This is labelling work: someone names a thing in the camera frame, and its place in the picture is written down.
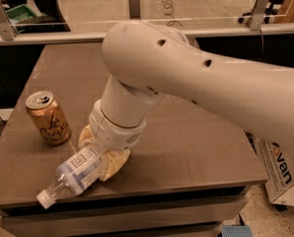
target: can top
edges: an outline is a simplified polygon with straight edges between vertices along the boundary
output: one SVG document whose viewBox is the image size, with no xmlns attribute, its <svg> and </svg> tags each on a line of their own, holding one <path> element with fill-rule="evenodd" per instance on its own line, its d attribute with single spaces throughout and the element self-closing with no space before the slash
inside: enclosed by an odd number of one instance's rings
<svg viewBox="0 0 294 237">
<path fill-rule="evenodd" d="M 54 99 L 54 96 L 49 91 L 37 91 L 26 100 L 26 105 L 30 109 L 39 110 L 48 106 Z"/>
</svg>

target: concrete floor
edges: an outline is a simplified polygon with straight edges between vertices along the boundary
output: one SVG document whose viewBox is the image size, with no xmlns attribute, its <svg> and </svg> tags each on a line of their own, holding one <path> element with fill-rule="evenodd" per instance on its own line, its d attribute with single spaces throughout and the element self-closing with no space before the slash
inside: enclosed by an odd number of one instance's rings
<svg viewBox="0 0 294 237">
<path fill-rule="evenodd" d="M 249 12 L 256 0 L 172 0 L 174 17 L 184 28 L 238 26 L 237 19 Z M 106 31 L 118 21 L 128 20 L 128 0 L 59 0 L 62 14 L 72 31 Z M 161 0 L 141 0 L 141 18 L 167 24 Z M 248 192 L 248 205 L 241 211 L 255 237 L 294 236 L 294 207 L 277 210 L 267 199 L 264 186 Z M 239 217 L 224 222 L 238 224 Z M 13 236 L 0 228 L 0 236 Z"/>
</svg>

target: chair wheel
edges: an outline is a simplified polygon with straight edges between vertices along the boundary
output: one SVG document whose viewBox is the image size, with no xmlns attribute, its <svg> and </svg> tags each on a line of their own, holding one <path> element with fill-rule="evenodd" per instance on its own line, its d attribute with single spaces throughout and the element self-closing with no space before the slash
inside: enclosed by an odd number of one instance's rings
<svg viewBox="0 0 294 237">
<path fill-rule="evenodd" d="M 241 18 L 238 19 L 238 23 L 241 24 L 244 20 L 245 20 L 245 18 L 241 17 Z"/>
</svg>

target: orange can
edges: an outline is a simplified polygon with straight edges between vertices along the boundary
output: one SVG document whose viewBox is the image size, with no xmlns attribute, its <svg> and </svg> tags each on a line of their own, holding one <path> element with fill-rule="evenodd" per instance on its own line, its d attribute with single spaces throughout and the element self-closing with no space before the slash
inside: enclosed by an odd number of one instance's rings
<svg viewBox="0 0 294 237">
<path fill-rule="evenodd" d="M 71 130 L 59 103 L 49 91 L 38 91 L 26 100 L 27 113 L 40 136 L 48 145 L 59 145 L 71 135 Z"/>
</svg>

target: coiled cable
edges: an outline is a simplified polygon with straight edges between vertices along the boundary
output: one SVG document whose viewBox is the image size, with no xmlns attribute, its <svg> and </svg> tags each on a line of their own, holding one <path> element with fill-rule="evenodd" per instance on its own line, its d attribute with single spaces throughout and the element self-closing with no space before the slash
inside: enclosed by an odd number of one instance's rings
<svg viewBox="0 0 294 237">
<path fill-rule="evenodd" d="M 166 10 L 166 12 L 164 13 L 164 15 L 166 17 L 171 17 L 172 20 L 170 20 L 168 23 L 167 23 L 167 26 L 168 27 L 172 27 L 174 26 L 175 24 L 178 24 L 180 25 L 181 27 L 183 27 L 183 24 L 181 24 L 179 21 L 176 20 L 175 16 L 174 16 L 174 5 L 173 5 L 173 1 L 172 0 L 161 0 L 163 5 L 164 5 L 164 8 Z"/>
</svg>

